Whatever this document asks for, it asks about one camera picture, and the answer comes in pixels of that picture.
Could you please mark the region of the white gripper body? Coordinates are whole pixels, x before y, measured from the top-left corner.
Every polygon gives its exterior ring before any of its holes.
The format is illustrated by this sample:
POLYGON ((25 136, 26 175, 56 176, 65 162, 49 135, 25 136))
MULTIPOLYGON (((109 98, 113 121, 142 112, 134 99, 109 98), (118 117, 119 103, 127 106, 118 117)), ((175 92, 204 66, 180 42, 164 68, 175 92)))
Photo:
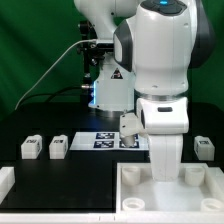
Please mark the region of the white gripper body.
POLYGON ((149 145, 152 177, 156 181, 174 181, 179 174, 183 134, 189 130, 188 100, 137 100, 137 117, 143 125, 149 145))

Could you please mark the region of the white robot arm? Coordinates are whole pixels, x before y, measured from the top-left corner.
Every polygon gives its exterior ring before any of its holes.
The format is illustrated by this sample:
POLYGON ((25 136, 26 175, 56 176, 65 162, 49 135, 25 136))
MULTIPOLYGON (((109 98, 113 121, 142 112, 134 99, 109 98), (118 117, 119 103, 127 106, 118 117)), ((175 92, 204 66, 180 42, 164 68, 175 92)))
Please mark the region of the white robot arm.
POLYGON ((152 177, 178 177, 189 130, 187 71, 214 48, 202 0, 74 0, 93 26, 91 56, 100 62, 89 107, 120 116, 125 146, 148 140, 152 177))

